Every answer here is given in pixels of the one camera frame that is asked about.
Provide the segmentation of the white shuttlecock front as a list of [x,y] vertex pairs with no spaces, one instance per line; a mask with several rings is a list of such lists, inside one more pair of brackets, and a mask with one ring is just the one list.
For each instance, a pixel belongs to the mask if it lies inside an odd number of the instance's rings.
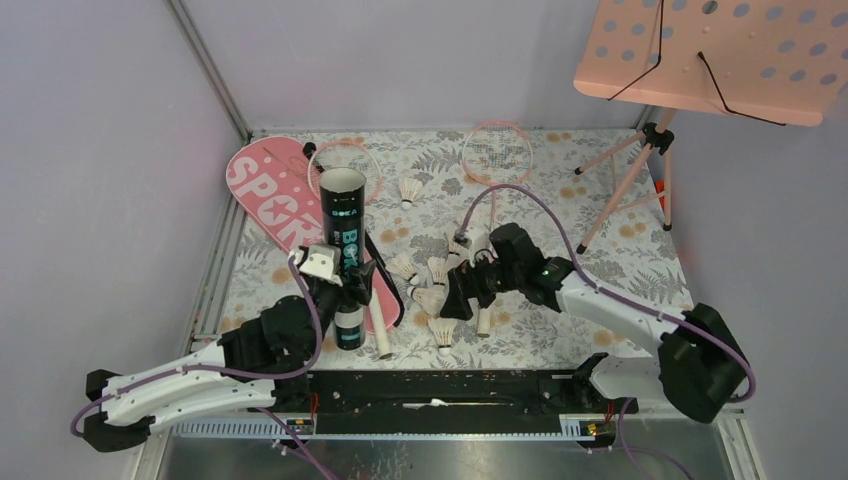
[[457,320],[452,318],[432,317],[428,327],[432,332],[440,355],[448,355],[453,345],[453,334]]

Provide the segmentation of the black shuttlecock tube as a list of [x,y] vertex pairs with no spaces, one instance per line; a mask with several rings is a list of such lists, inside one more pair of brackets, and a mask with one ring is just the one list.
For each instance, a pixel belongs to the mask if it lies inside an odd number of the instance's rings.
[[[336,167],[324,171],[319,179],[325,242],[341,251],[339,275],[364,263],[364,190],[365,176],[357,170]],[[334,318],[336,345],[355,350],[364,343],[364,308]]]

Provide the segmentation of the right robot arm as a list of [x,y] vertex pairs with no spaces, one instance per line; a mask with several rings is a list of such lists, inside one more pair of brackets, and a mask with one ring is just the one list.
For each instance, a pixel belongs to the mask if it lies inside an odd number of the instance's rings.
[[517,291],[532,304],[591,320],[646,351],[641,358],[602,357],[573,386],[575,402],[597,412],[612,399],[664,399],[691,420],[709,424],[735,401],[751,368],[720,313],[651,306],[580,271],[569,259],[545,256],[515,223],[496,228],[492,259],[467,259],[423,307],[441,318],[469,320],[501,293]]

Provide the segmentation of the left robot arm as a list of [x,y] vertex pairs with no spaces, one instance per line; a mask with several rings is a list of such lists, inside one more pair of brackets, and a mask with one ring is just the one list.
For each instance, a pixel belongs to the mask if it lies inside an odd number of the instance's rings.
[[374,267],[369,261],[344,275],[332,258],[290,255],[299,294],[282,297],[238,329],[164,365],[128,375],[89,372],[89,403],[71,420],[70,433],[110,453],[211,413],[279,404],[301,409],[310,397],[307,373],[330,325],[346,307],[365,307],[374,299]]

